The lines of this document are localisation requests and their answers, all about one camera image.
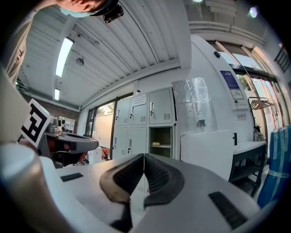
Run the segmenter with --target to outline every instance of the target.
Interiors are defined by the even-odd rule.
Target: fluorescent light
[[[55,89],[55,100],[59,100],[59,96],[60,96],[60,90]]]
[[[56,71],[55,71],[55,74],[60,76],[60,77],[62,77],[63,69],[65,66],[65,61],[67,59],[67,56],[71,50],[73,43],[74,43],[74,41],[72,41],[68,37],[66,37],[63,41],[62,47],[60,49],[58,63],[56,65]]]

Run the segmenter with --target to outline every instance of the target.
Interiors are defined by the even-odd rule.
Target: table
[[[266,157],[266,143],[265,142],[240,142],[237,146],[234,146],[231,175],[229,182],[233,183],[237,187],[244,191],[248,191],[251,188],[251,197],[253,197],[261,184],[261,175],[264,168]],[[260,165],[256,165],[249,160],[255,156],[261,156]],[[245,166],[235,166],[236,162],[240,162],[246,159]],[[259,172],[256,181],[252,181],[248,178],[249,175]]]

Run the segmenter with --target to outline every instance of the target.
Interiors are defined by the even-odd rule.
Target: corrugated metal ceiling
[[[103,18],[78,19],[70,32],[75,40],[55,87],[60,100],[81,105],[114,82],[158,63],[178,58],[165,12],[156,0],[120,1],[125,14],[105,24]],[[67,16],[57,7],[36,14],[27,39],[20,78],[51,96],[52,66]],[[84,59],[78,66],[77,58]]]

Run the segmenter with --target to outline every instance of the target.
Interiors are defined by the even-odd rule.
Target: locker door
[[[114,128],[112,159],[126,156],[127,128]]]
[[[129,103],[130,103],[130,99],[119,100],[117,102],[114,125],[116,126],[128,125]]]
[[[127,155],[146,152],[146,127],[133,127],[128,129]]]
[[[172,123],[170,90],[150,93],[150,124]]]
[[[146,125],[147,104],[132,106],[133,100],[130,105],[130,125]]]

